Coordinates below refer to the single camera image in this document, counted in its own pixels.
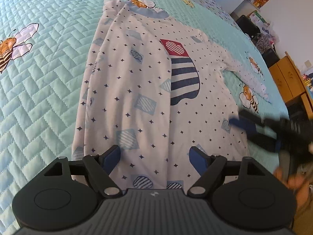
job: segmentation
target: quilted blanket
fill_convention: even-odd
[[[56,156],[71,159],[82,76],[103,1],[0,0],[1,234],[18,229],[11,209],[18,190]],[[241,99],[244,84],[225,72],[237,105],[254,110],[251,103],[257,99],[259,114],[287,114],[261,55],[233,22],[198,0],[153,1],[182,23],[204,31],[247,67],[250,57],[258,64],[271,103],[253,92],[249,101]],[[268,169],[277,163],[277,157],[254,147],[250,152]]]

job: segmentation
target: wooden cabinet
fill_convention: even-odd
[[[290,62],[287,56],[279,60],[277,62],[277,65],[281,73],[283,74],[286,83],[294,98],[300,96],[302,93],[306,91],[298,76],[298,73],[292,66],[292,63]]]
[[[286,106],[302,102],[309,119],[313,119],[313,100],[295,63],[286,56],[269,68]]]

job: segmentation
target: bee print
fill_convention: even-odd
[[[259,101],[255,95],[253,95],[253,91],[248,86],[244,86],[243,92],[240,93],[239,98],[242,102],[242,105],[247,109],[254,109],[256,113],[259,113]]]
[[[253,69],[253,71],[256,74],[260,74],[260,76],[263,77],[263,73],[262,73],[259,65],[254,61],[254,59],[252,57],[249,57],[249,61],[250,61],[250,65],[251,65],[251,68]]]
[[[139,8],[154,8],[156,5],[152,0],[130,0],[130,1]]]
[[[193,5],[192,1],[190,0],[182,0],[185,4],[189,5],[190,7],[194,8],[195,5]]]
[[[30,24],[15,34],[14,37],[8,37],[4,41],[0,40],[0,73],[6,69],[10,60],[21,57],[30,51],[32,44],[25,44],[25,41],[37,32],[38,26],[39,24],[36,23]]]

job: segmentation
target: finger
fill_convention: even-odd
[[[309,198],[309,181],[306,181],[296,194],[297,209],[302,207]]]
[[[304,176],[303,175],[294,175],[290,176],[288,179],[288,187],[290,189],[298,189],[304,183]]]
[[[283,179],[283,169],[281,167],[277,167],[273,175],[275,176],[275,178],[281,181]]]
[[[287,183],[283,180],[283,169],[282,169],[281,167],[277,167],[277,168],[275,169],[275,171],[273,172],[273,175],[274,175],[274,177],[277,178],[281,183],[283,183],[284,186],[286,186],[287,188],[289,188],[288,185],[287,185]]]

